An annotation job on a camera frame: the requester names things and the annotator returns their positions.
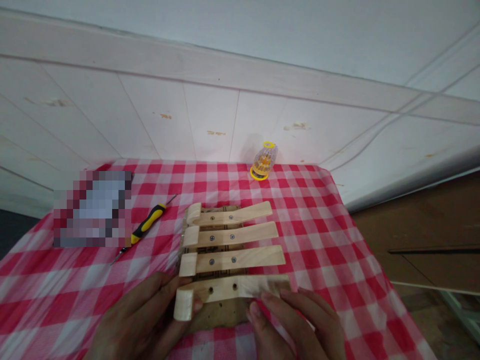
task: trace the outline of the screwdriver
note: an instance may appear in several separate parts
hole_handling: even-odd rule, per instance
[[[136,243],[138,243],[140,241],[140,239],[142,238],[142,236],[150,229],[150,227],[152,226],[152,224],[154,223],[155,220],[157,220],[159,217],[162,216],[162,214],[164,213],[165,209],[167,208],[167,205],[170,204],[170,202],[175,199],[175,197],[177,196],[177,194],[173,195],[173,197],[168,200],[168,202],[166,203],[166,205],[163,205],[162,203],[159,203],[158,205],[155,205],[155,207],[150,211],[150,213],[148,214],[148,216],[146,217],[145,220],[143,220],[141,222],[140,225],[138,225],[138,227],[136,228],[136,230],[134,232],[131,233],[131,244],[132,245],[135,245]],[[110,265],[113,265],[114,262],[116,262],[120,256],[122,256],[122,254],[124,252],[126,252],[128,249],[130,248],[130,246],[125,246],[123,247],[120,252],[118,253],[118,255],[116,256],[116,258],[111,262]]]

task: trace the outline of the wooden cabinet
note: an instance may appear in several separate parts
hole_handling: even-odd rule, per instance
[[[480,293],[480,171],[352,218],[391,281]]]

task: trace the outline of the screwdriver handle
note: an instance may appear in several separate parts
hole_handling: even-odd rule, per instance
[[[134,245],[140,241],[142,236],[150,229],[155,220],[162,216],[166,209],[166,206],[163,204],[155,205],[155,207],[150,211],[147,218],[142,221],[140,225],[136,228],[134,232],[131,233],[131,244]]]

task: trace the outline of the curved wooden peg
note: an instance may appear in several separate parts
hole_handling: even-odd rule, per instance
[[[179,276],[284,264],[285,255],[280,245],[203,254],[190,252],[181,256]]]
[[[189,226],[183,234],[184,248],[208,248],[214,246],[251,243],[279,236],[274,221],[228,230],[200,231],[197,225]]]
[[[190,321],[194,296],[206,304],[235,298],[259,298],[263,291],[279,297],[280,290],[290,290],[288,275],[237,275],[195,281],[176,290],[173,318]]]
[[[198,226],[236,225],[256,218],[272,215],[272,206],[264,201],[235,211],[201,212],[202,204],[197,202],[189,206],[186,223]]]

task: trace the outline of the table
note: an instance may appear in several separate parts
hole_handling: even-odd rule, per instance
[[[118,248],[52,248],[53,214],[0,262],[0,358],[81,359],[102,314],[154,271],[173,273],[185,209],[247,207],[270,201],[286,264],[256,274],[288,274],[293,289],[319,293],[338,312],[348,359],[434,359],[398,294],[342,204],[330,173],[275,165],[255,181],[247,164],[121,159],[101,170],[132,171],[131,221],[179,194],[160,221],[110,266]],[[253,359],[250,324],[184,337],[171,359]]]

